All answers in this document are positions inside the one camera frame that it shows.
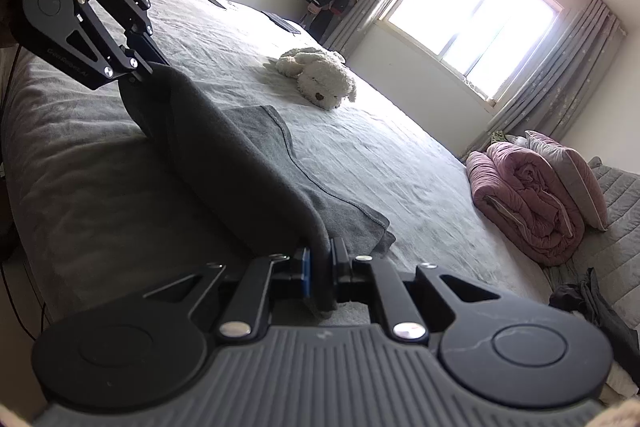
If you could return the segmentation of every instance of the rolled pink blanket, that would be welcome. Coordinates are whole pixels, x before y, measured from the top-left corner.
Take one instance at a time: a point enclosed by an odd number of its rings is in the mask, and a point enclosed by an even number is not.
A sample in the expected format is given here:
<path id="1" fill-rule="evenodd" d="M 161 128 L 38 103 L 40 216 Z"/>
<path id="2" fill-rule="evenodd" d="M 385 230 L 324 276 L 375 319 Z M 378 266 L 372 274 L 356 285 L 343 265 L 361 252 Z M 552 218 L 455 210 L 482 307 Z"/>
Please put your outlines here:
<path id="1" fill-rule="evenodd" d="M 545 266 L 567 261 L 584 222 L 558 175 L 538 153 L 495 143 L 466 160 L 474 204 L 526 255 Z"/>

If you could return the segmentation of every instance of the silver bolt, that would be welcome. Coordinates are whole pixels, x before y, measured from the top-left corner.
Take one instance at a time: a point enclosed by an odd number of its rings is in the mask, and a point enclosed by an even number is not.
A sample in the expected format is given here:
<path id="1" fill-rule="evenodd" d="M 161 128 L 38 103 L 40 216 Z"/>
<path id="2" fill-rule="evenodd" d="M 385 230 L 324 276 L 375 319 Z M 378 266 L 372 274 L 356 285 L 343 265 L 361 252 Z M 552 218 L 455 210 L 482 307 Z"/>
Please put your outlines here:
<path id="1" fill-rule="evenodd" d="M 408 341 L 414 341 L 422 337 L 427 330 L 423 325 L 415 322 L 401 322 L 394 326 L 394 335 Z"/>
<path id="2" fill-rule="evenodd" d="M 239 339 L 251 333 L 251 326 L 246 322 L 240 321 L 225 322 L 220 326 L 220 333 L 230 339 Z"/>

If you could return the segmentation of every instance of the stuffed animal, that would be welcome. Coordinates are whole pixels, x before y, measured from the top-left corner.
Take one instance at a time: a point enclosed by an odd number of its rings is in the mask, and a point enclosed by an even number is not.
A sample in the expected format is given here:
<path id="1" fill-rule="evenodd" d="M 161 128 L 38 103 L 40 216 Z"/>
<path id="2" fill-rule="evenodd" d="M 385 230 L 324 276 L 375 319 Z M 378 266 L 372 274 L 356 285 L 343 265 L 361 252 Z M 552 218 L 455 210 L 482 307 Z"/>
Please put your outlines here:
<path id="1" fill-rule="evenodd" d="M 296 48 L 283 54 L 276 69 L 298 80 L 298 90 L 325 110 L 340 107 L 342 100 L 356 100 L 356 82 L 344 58 L 322 48 Z"/>

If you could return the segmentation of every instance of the bed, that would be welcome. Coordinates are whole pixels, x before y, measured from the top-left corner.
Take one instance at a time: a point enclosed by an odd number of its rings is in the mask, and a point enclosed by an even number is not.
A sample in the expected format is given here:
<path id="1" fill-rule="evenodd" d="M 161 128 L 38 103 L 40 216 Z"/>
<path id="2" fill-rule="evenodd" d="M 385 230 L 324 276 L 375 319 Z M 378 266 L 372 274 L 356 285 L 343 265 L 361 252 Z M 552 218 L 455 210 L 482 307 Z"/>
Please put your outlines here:
<path id="1" fill-rule="evenodd" d="M 386 255 L 399 269 L 429 261 L 548 301 L 541 268 L 473 206 L 465 167 L 397 107 L 358 79 L 357 101 L 326 112 L 274 70 L 283 52 L 315 44 L 304 30 L 238 4 L 151 1 L 172 65 L 221 108 L 273 105 L 308 170 L 388 217 L 397 240 Z M 2 51 L 2 92 L 14 54 Z M 115 84 L 91 92 L 23 50 L 0 137 L 15 223 L 54 319 L 203 263 L 250 258 L 226 253 L 237 240 L 156 155 Z M 366 317 L 347 305 L 331 320 Z"/>

